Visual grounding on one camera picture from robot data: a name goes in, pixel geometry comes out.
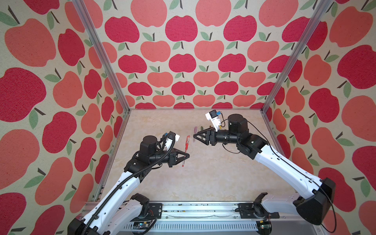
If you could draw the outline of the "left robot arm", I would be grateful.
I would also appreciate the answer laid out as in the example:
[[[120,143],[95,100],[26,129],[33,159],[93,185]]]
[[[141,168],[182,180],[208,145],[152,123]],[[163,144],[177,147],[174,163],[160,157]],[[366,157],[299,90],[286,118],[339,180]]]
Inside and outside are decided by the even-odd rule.
[[[127,200],[146,176],[163,164],[180,164],[189,154],[174,148],[179,135],[169,132],[161,139],[145,136],[124,172],[105,197],[81,220],[74,219],[68,226],[69,235],[116,235],[133,219],[145,218],[149,199],[139,193]]]

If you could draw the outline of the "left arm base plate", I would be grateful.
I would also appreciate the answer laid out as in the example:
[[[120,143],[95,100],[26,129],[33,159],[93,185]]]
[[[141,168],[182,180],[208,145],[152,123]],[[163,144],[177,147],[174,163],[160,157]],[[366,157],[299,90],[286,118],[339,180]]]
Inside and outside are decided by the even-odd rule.
[[[162,217],[162,203],[148,203],[143,205],[141,214],[132,219],[132,221],[146,221],[161,219]]]

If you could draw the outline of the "red clear pen cap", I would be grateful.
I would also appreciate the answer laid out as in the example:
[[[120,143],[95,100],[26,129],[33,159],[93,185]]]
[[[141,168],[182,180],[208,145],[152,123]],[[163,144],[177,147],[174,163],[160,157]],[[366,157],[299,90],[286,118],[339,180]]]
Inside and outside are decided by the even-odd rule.
[[[186,148],[188,148],[189,146],[189,141],[190,141],[190,136],[188,135],[186,138],[186,144],[185,144]]]

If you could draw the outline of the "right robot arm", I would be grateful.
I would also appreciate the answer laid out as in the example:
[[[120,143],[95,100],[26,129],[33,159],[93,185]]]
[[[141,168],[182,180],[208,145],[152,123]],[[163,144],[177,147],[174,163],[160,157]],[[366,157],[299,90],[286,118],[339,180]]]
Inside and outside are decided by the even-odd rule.
[[[263,134],[252,134],[248,128],[250,122],[240,114],[229,115],[228,129],[220,129],[219,114],[215,110],[207,113],[206,118],[212,122],[212,127],[193,137],[207,146],[235,144],[239,153],[268,167],[295,189],[291,195],[262,193],[249,211],[257,218],[278,212],[296,214],[313,225],[321,225],[333,208],[335,182],[302,169],[275,150]]]

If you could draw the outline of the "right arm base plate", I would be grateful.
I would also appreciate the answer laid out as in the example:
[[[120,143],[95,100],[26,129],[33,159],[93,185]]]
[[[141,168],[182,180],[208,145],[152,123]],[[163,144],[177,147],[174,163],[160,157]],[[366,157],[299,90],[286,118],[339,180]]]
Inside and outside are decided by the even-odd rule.
[[[278,212],[267,212],[261,204],[254,203],[239,203],[235,212],[240,214],[242,219],[278,219],[280,215]]]

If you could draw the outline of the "red pen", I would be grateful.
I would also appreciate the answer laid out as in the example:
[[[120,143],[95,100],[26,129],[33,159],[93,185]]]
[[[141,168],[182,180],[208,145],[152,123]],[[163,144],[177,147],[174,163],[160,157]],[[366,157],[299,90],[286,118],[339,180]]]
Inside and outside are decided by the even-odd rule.
[[[187,150],[188,150],[188,148],[186,148],[186,146],[185,146],[185,152],[186,152],[186,153],[187,153]],[[182,163],[182,167],[185,166],[185,161],[186,161],[186,160],[183,161],[183,163]]]

